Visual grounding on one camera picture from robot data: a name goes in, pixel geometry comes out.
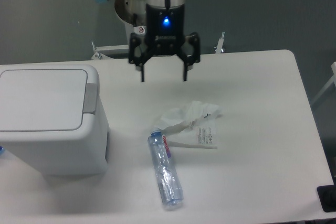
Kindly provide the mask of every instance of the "gray floor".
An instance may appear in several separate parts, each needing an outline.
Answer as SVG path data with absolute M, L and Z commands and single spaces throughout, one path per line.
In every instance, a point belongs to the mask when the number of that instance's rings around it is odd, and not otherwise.
M 0 0 L 0 24 L 0 64 L 88 60 L 92 40 L 127 43 L 113 2 Z M 227 52 L 291 50 L 311 99 L 336 61 L 336 0 L 187 0 L 185 33 L 193 31 L 203 54 L 222 31 Z M 314 115 L 327 154 L 336 155 L 336 94 Z

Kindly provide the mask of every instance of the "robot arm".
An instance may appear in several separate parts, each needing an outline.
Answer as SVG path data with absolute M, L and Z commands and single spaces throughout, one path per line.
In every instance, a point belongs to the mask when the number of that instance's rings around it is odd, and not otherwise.
M 184 36 L 183 33 L 184 4 L 185 0 L 145 0 L 146 34 L 143 37 L 132 33 L 129 41 L 129 63 L 140 68 L 141 81 L 144 81 L 144 64 L 154 55 L 176 54 L 184 64 L 184 81 L 192 65 L 200 62 L 198 34 Z M 181 48 L 185 42 L 194 48 L 191 56 L 187 56 Z M 146 46 L 145 51 L 136 55 L 137 48 L 143 44 Z

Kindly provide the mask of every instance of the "white table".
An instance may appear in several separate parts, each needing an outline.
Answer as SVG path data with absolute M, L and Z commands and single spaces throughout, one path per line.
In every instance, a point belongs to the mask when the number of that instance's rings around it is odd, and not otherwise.
M 316 188 L 332 184 L 293 54 L 207 55 L 182 82 L 177 57 L 153 58 L 145 83 L 127 60 L 85 61 L 100 75 L 110 128 L 109 169 L 43 176 L 0 157 L 1 223 L 270 223 L 333 218 Z M 184 205 L 164 211 L 147 136 L 170 108 L 219 104 L 217 150 L 172 147 Z

